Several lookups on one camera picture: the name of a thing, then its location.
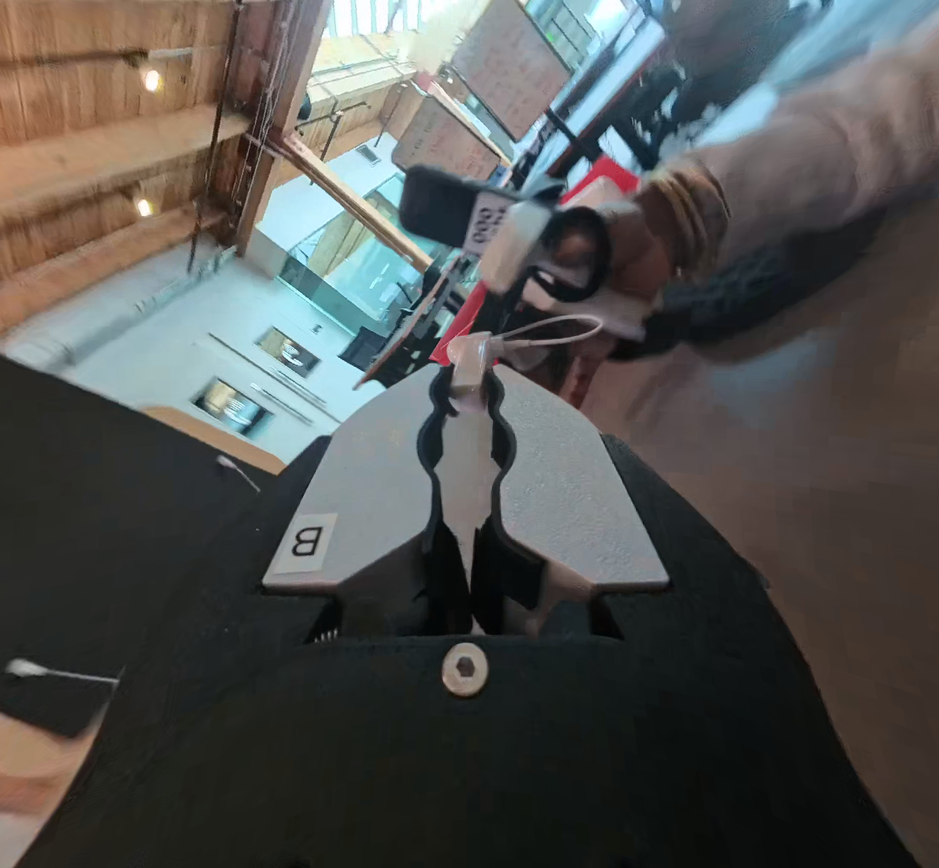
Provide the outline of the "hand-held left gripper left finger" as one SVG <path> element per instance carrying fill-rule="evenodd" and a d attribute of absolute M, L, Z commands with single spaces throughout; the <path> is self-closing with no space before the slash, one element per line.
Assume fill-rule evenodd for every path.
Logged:
<path fill-rule="evenodd" d="M 321 596 L 346 635 L 471 632 L 470 581 L 437 466 L 452 368 L 426 366 L 335 431 L 262 580 Z"/>

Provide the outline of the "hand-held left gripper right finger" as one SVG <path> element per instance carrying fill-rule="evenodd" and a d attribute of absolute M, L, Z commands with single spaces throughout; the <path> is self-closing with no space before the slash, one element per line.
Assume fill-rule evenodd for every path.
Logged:
<path fill-rule="evenodd" d="M 600 432 L 508 366 L 486 377 L 497 468 L 475 534 L 475 623 L 538 635 L 563 603 L 667 590 L 671 578 Z"/>

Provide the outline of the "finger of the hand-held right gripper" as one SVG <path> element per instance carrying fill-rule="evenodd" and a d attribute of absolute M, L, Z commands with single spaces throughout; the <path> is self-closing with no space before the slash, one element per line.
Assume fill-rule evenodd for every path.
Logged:
<path fill-rule="evenodd" d="M 540 258 L 541 242 L 554 206 L 516 202 L 504 212 L 480 256 L 481 280 L 487 290 L 503 296 Z"/>

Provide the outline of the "person's right forearm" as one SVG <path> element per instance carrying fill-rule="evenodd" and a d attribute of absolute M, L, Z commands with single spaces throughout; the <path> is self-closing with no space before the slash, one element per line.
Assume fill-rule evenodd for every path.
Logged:
<path fill-rule="evenodd" d="M 677 273 L 845 226 L 937 186 L 938 33 L 916 30 L 783 99 L 756 130 L 695 146 L 643 184 L 675 217 Z"/>

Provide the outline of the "grey desk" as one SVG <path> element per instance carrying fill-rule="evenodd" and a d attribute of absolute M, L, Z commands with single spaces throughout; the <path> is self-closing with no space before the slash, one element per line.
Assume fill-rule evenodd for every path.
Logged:
<path fill-rule="evenodd" d="M 938 214 L 765 326 L 604 365 L 582 410 L 768 580 L 855 768 L 938 854 Z"/>

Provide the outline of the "person's right hand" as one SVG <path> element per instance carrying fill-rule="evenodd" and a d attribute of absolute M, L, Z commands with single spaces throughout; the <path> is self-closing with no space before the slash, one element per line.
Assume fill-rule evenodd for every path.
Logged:
<path fill-rule="evenodd" d="M 600 179 L 564 206 L 589 208 L 604 223 L 611 254 L 603 290 L 646 304 L 655 301 L 675 274 L 694 272 L 707 245 L 690 194 L 669 177 L 646 181 L 630 194 Z"/>

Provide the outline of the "handwritten notice board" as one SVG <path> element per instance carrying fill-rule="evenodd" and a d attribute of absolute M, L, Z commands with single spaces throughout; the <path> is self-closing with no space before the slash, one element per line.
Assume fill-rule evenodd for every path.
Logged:
<path fill-rule="evenodd" d="M 520 0 L 489 0 L 451 65 L 514 143 L 526 137 L 570 69 Z"/>
<path fill-rule="evenodd" d="M 402 173 L 425 166 L 456 177 L 488 181 L 501 166 L 501 157 L 471 124 L 438 97 L 426 95 L 397 139 L 391 162 Z"/>

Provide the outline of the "red plastic bin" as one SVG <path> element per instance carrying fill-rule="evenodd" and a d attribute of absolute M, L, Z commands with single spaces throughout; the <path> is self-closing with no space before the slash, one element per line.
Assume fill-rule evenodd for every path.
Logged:
<path fill-rule="evenodd" d="M 610 180 L 612 185 L 616 187 L 616 190 L 621 192 L 634 190 L 639 185 L 639 177 L 637 174 L 620 166 L 618 162 L 610 157 L 602 155 L 597 163 L 591 164 L 588 167 L 582 179 L 577 181 L 570 189 L 564 190 L 559 199 L 564 204 L 571 203 L 578 195 L 584 193 L 588 187 L 603 179 Z M 484 302 L 484 295 L 478 295 L 476 290 L 473 290 L 467 303 L 462 306 L 455 315 L 451 327 L 445 334 L 442 334 L 440 344 L 435 346 L 431 353 L 433 362 L 439 365 L 450 364 L 450 360 L 447 358 L 446 347 L 458 335 L 468 334 L 470 332 L 473 322 L 476 321 L 483 309 Z"/>

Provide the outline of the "white-tipped thin rod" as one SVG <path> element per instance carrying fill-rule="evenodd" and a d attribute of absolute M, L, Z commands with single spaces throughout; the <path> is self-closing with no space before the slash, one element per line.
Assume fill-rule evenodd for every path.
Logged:
<path fill-rule="evenodd" d="M 10 660 L 4 667 L 4 673 L 18 679 L 56 678 L 101 686 L 117 686 L 120 683 L 119 677 L 59 670 L 31 662 L 25 658 L 14 658 Z"/>
<path fill-rule="evenodd" d="M 238 475 L 255 493 L 260 493 L 261 487 L 248 475 L 238 463 L 235 463 L 229 457 L 219 454 L 215 459 L 216 464 L 224 471 Z"/>

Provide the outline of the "long office table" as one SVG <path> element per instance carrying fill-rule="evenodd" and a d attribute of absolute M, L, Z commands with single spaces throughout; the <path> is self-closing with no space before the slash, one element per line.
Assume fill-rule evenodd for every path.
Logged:
<path fill-rule="evenodd" d="M 535 172 L 564 177 L 579 160 L 595 160 L 601 137 L 626 105 L 642 74 L 664 62 L 669 51 L 668 34 L 662 25 L 645 19 L 630 38 L 621 31 L 588 57 L 551 104 L 561 125 L 549 135 Z"/>

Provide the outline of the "wooden pillar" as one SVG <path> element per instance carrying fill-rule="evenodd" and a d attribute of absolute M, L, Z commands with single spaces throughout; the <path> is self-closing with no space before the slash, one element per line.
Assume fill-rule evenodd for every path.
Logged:
<path fill-rule="evenodd" d="M 289 133 L 299 116 L 313 60 L 333 0 L 282 0 L 276 30 L 267 50 L 267 68 L 255 104 L 255 120 L 245 134 L 243 170 L 233 188 L 238 223 L 232 243 L 239 257 L 248 253 L 253 228 L 268 206 L 280 160 L 271 144 Z"/>

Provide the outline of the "black board wooden edge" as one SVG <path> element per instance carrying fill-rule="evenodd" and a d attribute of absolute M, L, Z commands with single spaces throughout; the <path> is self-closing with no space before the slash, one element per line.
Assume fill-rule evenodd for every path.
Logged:
<path fill-rule="evenodd" d="M 324 447 L 250 471 L 258 494 L 215 448 L 2 361 L 2 813 L 51 813 L 99 742 L 83 811 L 179 791 L 156 810 L 311 821 L 311 700 L 273 669 L 336 610 L 261 579 Z M 18 679 L 14 658 L 120 683 Z"/>

